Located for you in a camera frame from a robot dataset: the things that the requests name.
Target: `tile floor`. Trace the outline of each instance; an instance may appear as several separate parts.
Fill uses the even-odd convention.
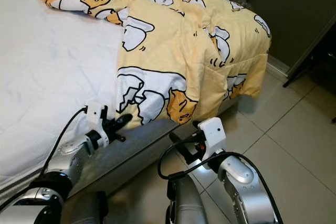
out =
[[[228,150],[244,153],[260,169],[285,223],[336,223],[336,97],[308,76],[287,88],[266,73],[258,100],[243,97],[220,115]],[[186,169],[172,153],[166,173]],[[209,223],[236,223],[232,203],[214,173],[200,167],[192,178]],[[106,223],[164,223],[166,182],[149,166],[109,196]]]

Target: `cartoon print blanket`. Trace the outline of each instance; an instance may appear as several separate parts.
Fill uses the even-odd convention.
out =
[[[181,124],[205,119],[225,99],[260,92],[270,30],[260,16],[234,2],[43,1],[125,28],[117,113],[133,114],[129,127],[157,118]]]

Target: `white mattress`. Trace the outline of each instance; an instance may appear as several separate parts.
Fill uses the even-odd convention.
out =
[[[106,104],[114,117],[123,29],[39,0],[0,3],[1,191],[43,165],[86,101]],[[86,130],[80,116],[64,140]]]

